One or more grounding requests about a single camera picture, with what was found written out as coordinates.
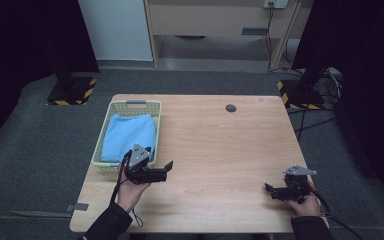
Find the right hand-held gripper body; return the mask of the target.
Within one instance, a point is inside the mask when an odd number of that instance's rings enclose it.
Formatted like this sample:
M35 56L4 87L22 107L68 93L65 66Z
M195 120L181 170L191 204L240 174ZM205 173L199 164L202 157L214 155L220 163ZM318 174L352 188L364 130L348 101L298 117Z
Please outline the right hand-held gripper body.
M283 171L285 174L283 188L271 188L271 197L277 200L293 200L298 204L305 201L305 197L311 193L312 188L308 183L308 177L316 175L315 170L310 170L299 165L294 165Z

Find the light wooden desk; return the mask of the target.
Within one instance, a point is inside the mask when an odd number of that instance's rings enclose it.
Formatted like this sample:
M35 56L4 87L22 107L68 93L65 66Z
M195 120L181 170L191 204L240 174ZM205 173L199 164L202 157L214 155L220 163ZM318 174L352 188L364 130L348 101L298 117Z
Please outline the light wooden desk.
M269 68L279 66L289 39L301 37L315 0L289 0L285 9L266 9L264 0L144 0L153 57L162 38L177 36L262 37Z

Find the white cabinet panel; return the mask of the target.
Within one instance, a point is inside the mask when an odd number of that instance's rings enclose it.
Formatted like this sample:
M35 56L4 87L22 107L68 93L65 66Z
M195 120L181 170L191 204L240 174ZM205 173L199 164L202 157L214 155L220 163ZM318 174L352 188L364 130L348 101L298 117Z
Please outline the white cabinet panel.
M97 60L152 61L144 0L79 0Z

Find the pale green plastic basket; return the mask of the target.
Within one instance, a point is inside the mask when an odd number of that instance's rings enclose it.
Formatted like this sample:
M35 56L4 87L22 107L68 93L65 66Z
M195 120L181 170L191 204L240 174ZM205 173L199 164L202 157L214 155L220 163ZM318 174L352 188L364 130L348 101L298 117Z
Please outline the pale green plastic basket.
M103 175L109 174L117 174L118 173L118 165L122 162L110 163L104 162L101 160L102 146L104 135L107 130L110 118L114 114L120 114L123 116L136 116L143 114L150 114L153 118L153 121L156 126L156 148L154 151L151 151L150 160L148 162L148 166L153 168L158 153L158 140L159 140L159 127L160 127L160 116L161 116L162 103L160 101L146 101L146 100L120 100L120 101L111 101L107 113L100 131L100 135L98 137L95 150L93 156L91 158L91 164L97 167Z

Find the grey tape strip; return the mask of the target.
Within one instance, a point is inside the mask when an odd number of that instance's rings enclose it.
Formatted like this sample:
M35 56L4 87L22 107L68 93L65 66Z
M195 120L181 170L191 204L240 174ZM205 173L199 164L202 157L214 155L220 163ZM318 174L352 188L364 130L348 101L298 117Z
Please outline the grey tape strip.
M66 206L67 212L74 212L75 210L78 211L87 211L89 207L89 204L87 203L74 203L74 204L68 204Z

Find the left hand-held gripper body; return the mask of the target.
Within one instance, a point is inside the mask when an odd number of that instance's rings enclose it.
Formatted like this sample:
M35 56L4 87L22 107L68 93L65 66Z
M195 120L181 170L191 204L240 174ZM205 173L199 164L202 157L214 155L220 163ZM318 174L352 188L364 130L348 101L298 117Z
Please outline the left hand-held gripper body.
M134 184L164 182L167 179L168 165L163 168L151 168L148 162L151 153L148 148L135 144L126 154L125 176Z

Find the blue cloth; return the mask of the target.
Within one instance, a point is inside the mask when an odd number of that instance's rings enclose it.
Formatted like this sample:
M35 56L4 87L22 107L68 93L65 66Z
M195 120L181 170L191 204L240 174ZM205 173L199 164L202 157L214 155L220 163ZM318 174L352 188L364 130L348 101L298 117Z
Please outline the blue cloth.
M135 144L143 148L156 148L156 126L150 114L123 116L114 114L104 135L101 160L120 162Z

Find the black stand with striped base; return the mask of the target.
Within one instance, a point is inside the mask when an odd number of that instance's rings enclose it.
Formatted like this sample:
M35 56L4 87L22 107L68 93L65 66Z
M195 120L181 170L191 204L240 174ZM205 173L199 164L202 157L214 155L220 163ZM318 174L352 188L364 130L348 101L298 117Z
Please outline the black stand with striped base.
M323 68L307 68L299 80L281 80L277 83L286 108L323 109L324 100L315 89L323 75Z
M68 68L60 62L54 62L52 69L57 82L47 97L48 105L84 105L88 102L97 83L96 79L73 76Z

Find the dark curtain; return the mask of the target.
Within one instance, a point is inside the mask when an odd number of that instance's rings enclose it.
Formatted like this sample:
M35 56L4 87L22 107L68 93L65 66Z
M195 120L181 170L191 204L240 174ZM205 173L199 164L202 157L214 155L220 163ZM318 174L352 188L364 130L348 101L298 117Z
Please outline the dark curtain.
M71 74L98 70L79 0L0 0L0 128L54 62Z
M342 74L341 130L363 174L384 184L384 0L315 0L293 67Z

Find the white power strip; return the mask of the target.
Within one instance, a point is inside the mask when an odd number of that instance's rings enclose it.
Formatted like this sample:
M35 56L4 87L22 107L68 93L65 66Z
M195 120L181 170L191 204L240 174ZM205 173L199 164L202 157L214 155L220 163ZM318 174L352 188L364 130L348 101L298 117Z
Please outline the white power strip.
M289 0L264 0L263 7L266 9L285 9Z

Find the person's right hand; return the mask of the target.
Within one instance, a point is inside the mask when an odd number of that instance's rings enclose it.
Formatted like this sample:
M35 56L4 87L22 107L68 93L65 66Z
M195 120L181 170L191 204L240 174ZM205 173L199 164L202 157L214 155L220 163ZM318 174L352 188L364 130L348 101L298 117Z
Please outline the person's right hand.
M313 193L310 193L301 204L292 200L287 200L286 203L295 211L298 217L321 216L319 201Z

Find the person's left hand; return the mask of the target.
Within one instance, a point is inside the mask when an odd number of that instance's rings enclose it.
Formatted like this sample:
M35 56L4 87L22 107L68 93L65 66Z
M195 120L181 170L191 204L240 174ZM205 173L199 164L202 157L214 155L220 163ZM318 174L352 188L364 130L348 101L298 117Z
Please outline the person's left hand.
M123 210L130 213L150 183L134 184L127 179L124 172L121 172L120 182L116 202Z

